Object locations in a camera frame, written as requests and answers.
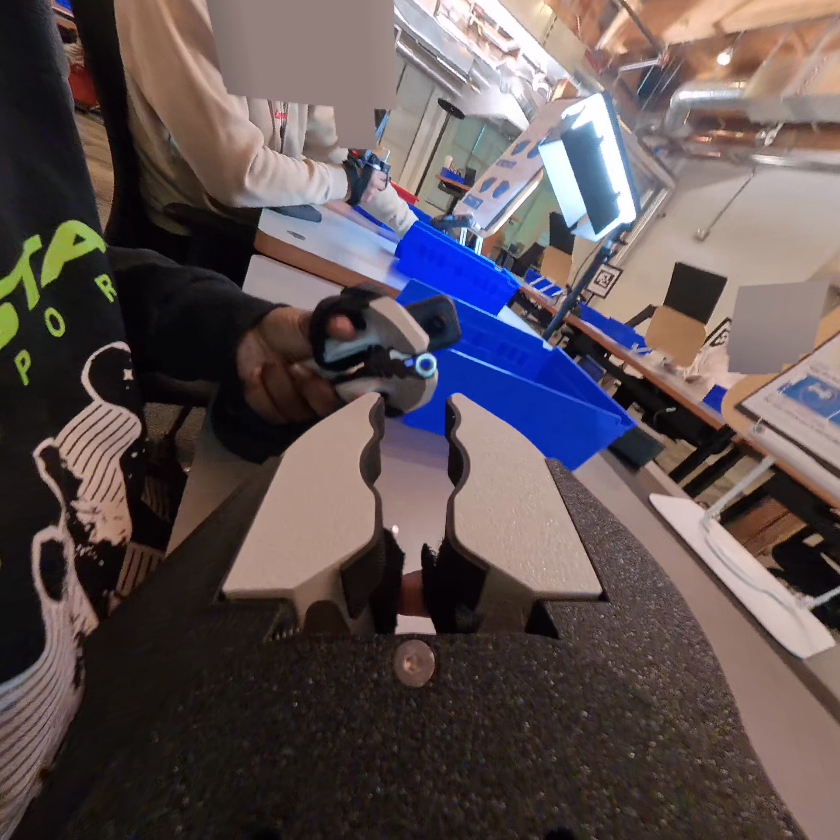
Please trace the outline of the long wooden desk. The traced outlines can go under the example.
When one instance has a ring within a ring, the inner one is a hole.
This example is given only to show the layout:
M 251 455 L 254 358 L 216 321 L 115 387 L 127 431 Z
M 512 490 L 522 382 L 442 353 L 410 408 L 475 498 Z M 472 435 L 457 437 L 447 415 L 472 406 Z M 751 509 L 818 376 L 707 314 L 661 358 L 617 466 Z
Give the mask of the long wooden desk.
M 535 318 L 539 325 L 548 326 L 546 319 L 555 314 L 551 299 L 528 284 L 520 285 L 511 302 L 521 304 L 523 311 Z M 568 314 L 557 333 L 561 348 L 573 359 L 583 365 L 584 358 L 590 358 L 604 370 L 604 376 L 611 376 L 616 382 L 618 396 L 613 400 L 626 410 L 636 405 L 642 409 L 643 431 L 651 437 L 654 432 L 670 441 L 683 441 L 693 450 L 670 470 L 668 477 L 681 486 L 687 496 L 698 500 L 715 483 L 730 473 L 736 464 L 745 461 L 748 456 L 758 456 L 759 450 L 744 435 L 737 434 L 722 419 L 722 413 L 711 404 L 704 402 L 713 390 L 710 386 L 703 391 L 705 382 L 700 379 L 686 381 L 679 372 L 668 368 L 664 363 L 654 364 L 653 353 L 639 354 L 630 351 L 609 336 L 592 327 L 572 314 Z M 823 491 L 817 492 L 807 487 L 802 480 L 793 476 L 791 469 L 781 465 L 772 466 L 770 475 L 786 475 L 783 483 L 783 498 L 777 501 L 792 501 L 794 508 L 810 511 L 812 508 L 825 507 L 838 511 L 838 504 L 830 503 Z M 770 493 L 782 479 L 759 478 L 758 486 L 747 493 L 747 501 L 726 502 L 734 504 L 736 511 L 727 514 L 724 522 L 755 509 L 765 498 L 776 498 Z

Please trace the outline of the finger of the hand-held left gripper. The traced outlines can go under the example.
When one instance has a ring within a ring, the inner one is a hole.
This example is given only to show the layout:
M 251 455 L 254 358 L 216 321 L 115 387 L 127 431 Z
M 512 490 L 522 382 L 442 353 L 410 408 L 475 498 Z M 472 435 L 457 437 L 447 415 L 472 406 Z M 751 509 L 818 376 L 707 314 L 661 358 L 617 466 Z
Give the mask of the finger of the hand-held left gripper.
M 390 354 L 372 354 L 349 372 L 334 376 L 333 388 L 345 403 L 367 393 L 375 393 L 385 401 L 385 414 L 401 417 L 430 403 L 437 389 L 437 376 L 424 380 L 411 373 L 405 359 Z
M 333 319 L 346 318 L 353 326 L 351 339 L 329 336 Z M 372 352 L 408 359 L 424 352 L 424 329 L 390 297 L 327 297 L 319 303 L 319 366 L 325 371 L 347 371 L 366 361 Z

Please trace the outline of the roll-up banner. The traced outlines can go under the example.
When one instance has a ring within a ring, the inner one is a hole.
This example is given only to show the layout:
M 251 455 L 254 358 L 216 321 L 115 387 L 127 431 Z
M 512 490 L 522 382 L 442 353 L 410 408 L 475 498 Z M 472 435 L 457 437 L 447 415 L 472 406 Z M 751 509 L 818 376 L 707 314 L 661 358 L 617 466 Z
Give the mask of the roll-up banner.
M 560 137 L 564 112 L 581 101 L 582 97 L 564 98 L 543 106 L 530 125 L 459 200 L 454 214 L 467 217 L 466 229 L 477 239 L 499 232 L 541 183 L 540 144 Z

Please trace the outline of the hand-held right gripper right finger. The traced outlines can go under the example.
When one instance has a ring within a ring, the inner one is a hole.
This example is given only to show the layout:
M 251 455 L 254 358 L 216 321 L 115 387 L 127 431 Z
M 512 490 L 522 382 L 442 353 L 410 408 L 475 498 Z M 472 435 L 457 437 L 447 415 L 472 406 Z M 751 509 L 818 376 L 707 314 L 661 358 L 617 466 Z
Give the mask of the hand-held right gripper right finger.
M 602 580 L 535 444 L 466 395 L 445 406 L 444 537 L 427 548 L 436 628 L 525 628 L 545 602 L 605 599 Z

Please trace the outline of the person's left hand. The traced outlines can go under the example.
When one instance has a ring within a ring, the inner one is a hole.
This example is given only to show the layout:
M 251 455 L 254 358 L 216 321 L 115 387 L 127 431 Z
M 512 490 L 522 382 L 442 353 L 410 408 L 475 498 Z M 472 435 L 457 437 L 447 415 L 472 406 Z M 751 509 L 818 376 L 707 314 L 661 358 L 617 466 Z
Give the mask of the person's left hand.
M 308 423 L 343 406 L 330 382 L 308 367 L 312 315 L 274 308 L 238 344 L 236 369 L 245 403 L 269 424 Z

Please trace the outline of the black floor lamp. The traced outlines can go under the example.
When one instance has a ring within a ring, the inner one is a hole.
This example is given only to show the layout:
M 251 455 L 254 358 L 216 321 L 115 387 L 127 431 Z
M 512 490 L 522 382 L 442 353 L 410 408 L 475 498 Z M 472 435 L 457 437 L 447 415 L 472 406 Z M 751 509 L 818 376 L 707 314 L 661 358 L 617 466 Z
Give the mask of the black floor lamp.
M 454 103 L 451 101 L 448 101 L 444 98 L 439 98 L 437 100 L 437 105 L 444 112 L 445 117 L 443 125 L 438 133 L 433 152 L 430 157 L 430 163 L 435 163 L 438 148 L 444 138 L 445 132 L 450 121 L 452 119 L 459 121 L 465 117 L 465 114 L 459 108 L 457 108 L 456 105 L 454 105 Z M 453 168 L 453 165 L 451 163 L 443 163 L 442 170 L 437 173 L 436 179 L 437 188 L 448 196 L 449 201 L 445 213 L 447 215 L 450 215 L 454 212 L 458 201 L 467 192 L 465 177 L 459 175 Z

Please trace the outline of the white sign stand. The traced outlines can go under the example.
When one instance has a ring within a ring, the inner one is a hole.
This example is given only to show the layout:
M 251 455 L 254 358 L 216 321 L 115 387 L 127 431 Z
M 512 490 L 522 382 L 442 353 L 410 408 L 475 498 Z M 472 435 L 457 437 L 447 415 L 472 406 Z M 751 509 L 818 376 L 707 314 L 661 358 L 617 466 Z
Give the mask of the white sign stand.
M 702 508 L 689 498 L 658 493 L 651 494 L 649 500 L 657 514 L 703 560 L 762 629 L 788 653 L 807 660 L 836 645 L 835 637 L 815 617 L 814 611 L 838 595 L 838 587 L 818 597 L 793 593 L 719 522 L 727 504 L 774 465 L 772 456 L 764 457 L 709 508 Z

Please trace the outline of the blue plastic bin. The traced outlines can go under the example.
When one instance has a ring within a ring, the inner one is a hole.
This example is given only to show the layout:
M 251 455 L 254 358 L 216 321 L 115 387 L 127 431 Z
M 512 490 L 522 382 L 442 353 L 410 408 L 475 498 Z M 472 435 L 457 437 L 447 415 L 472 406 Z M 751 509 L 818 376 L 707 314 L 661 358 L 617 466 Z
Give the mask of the blue plastic bin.
M 540 275 L 536 269 L 528 268 L 520 294 L 524 300 L 522 306 L 546 329 L 565 298 L 565 289 Z M 634 328 L 614 318 L 608 318 L 582 302 L 575 305 L 572 314 L 627 350 L 635 350 L 641 354 L 651 351 L 644 336 Z
M 506 307 L 520 288 L 510 271 L 425 222 L 411 226 L 394 257 L 394 269 L 404 277 L 491 315 Z
M 567 469 L 624 436 L 636 421 L 561 349 L 542 341 L 519 318 L 501 318 L 467 301 L 448 283 L 443 290 L 410 279 L 402 305 L 443 293 L 455 302 L 460 340 L 434 351 L 438 383 L 432 400 L 405 415 L 409 427 L 445 433 L 445 403 L 460 393 L 517 429 L 545 456 Z

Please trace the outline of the black monitor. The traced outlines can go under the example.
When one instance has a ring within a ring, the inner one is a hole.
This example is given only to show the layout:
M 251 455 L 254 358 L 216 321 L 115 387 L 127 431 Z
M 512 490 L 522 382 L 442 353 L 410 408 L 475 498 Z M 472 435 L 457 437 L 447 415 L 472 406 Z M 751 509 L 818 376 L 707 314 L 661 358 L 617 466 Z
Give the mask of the black monitor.
M 663 306 L 707 325 L 727 284 L 726 276 L 675 262 Z

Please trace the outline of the person's left forearm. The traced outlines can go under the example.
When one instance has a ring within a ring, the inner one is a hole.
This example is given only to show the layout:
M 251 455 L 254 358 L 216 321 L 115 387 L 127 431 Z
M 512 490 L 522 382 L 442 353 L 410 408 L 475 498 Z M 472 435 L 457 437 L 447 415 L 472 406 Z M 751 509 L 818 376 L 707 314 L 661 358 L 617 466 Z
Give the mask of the person's left forearm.
M 203 382 L 243 404 L 239 346 L 282 305 L 148 249 L 110 246 L 107 256 L 143 402 L 181 404 Z

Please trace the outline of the studio light on stand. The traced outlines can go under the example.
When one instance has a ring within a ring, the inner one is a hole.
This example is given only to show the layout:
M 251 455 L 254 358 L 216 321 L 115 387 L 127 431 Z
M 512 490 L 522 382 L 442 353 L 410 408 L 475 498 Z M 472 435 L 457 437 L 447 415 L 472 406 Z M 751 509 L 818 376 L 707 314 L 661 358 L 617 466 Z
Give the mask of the studio light on stand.
M 641 209 L 621 124 L 608 93 L 574 100 L 539 143 L 539 153 L 566 227 L 575 237 L 595 244 L 589 262 L 577 270 L 569 294 L 542 334 L 549 342 Z

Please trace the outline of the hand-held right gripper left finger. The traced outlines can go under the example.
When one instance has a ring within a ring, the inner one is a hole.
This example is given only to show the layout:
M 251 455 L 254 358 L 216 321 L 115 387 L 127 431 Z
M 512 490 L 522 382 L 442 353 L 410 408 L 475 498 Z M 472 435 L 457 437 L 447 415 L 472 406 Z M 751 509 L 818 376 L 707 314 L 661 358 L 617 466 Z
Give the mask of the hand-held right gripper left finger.
M 299 627 L 321 602 L 348 628 L 396 626 L 402 552 L 375 487 L 384 431 L 384 397 L 369 392 L 289 446 L 222 583 L 227 600 L 289 602 Z

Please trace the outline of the black printed shirt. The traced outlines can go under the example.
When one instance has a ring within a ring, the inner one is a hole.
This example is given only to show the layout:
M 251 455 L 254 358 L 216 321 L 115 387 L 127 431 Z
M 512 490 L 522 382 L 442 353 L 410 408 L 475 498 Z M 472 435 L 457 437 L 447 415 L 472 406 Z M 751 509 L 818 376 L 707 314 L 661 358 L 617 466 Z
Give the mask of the black printed shirt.
M 144 421 L 46 2 L 2 2 L 2 838 L 76 716 L 121 595 Z

